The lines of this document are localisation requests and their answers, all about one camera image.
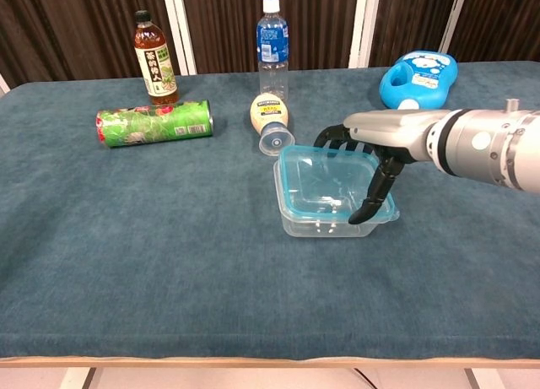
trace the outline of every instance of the lying can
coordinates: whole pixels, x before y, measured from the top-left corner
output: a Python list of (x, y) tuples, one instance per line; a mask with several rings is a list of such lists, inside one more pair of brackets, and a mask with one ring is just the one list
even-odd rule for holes
[(100, 141), (109, 147), (201, 138), (213, 132), (207, 100), (99, 111), (95, 125)]

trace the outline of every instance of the mayonnaise bottle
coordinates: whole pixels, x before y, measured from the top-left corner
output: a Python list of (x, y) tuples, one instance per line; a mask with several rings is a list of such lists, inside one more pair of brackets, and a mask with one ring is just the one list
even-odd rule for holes
[(279, 150), (294, 144), (287, 129), (289, 111), (284, 102), (273, 94), (260, 94), (251, 103), (251, 124), (261, 135), (259, 149), (266, 155), (278, 155)]

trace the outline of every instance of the white bottle cap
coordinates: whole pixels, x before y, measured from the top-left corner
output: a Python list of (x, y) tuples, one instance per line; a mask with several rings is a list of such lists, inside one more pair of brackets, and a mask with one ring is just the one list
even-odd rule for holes
[(420, 109), (420, 105), (416, 100), (402, 100), (397, 109)]
[(294, 144), (294, 136), (283, 123), (268, 123), (261, 132), (259, 149), (266, 155), (276, 156), (286, 146)]
[(265, 14), (275, 14), (279, 12), (279, 0), (262, 0), (262, 11)]

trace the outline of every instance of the bottle cap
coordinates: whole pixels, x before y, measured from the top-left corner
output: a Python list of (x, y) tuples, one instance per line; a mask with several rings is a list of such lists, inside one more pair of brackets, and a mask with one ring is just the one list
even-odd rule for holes
[(135, 21), (138, 24), (142, 22), (149, 22), (150, 20), (152, 20), (152, 17), (150, 16), (150, 12), (147, 10), (141, 10), (135, 13)]
[(294, 144), (294, 136), (283, 123), (270, 122), (261, 132), (259, 149), (266, 155), (278, 155), (279, 151)]
[(406, 99), (402, 100), (397, 109), (420, 109), (420, 105), (416, 100)]
[(262, 11), (265, 14), (275, 14), (279, 12), (279, 0), (262, 0)]

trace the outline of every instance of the brown curtain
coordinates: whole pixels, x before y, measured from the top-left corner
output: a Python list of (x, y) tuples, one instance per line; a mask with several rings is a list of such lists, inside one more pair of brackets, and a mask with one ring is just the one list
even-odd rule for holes
[(413, 50), (439, 49), (454, 0), (379, 0), (370, 66), (391, 66)]
[(540, 62), (540, 0), (465, 0), (448, 52), (460, 62)]
[(134, 13), (148, 9), (177, 65), (164, 0), (0, 0), (0, 73), (30, 81), (138, 77)]
[[(262, 0), (184, 0), (198, 73), (257, 70)], [(289, 68), (348, 66), (356, 0), (280, 0)]]

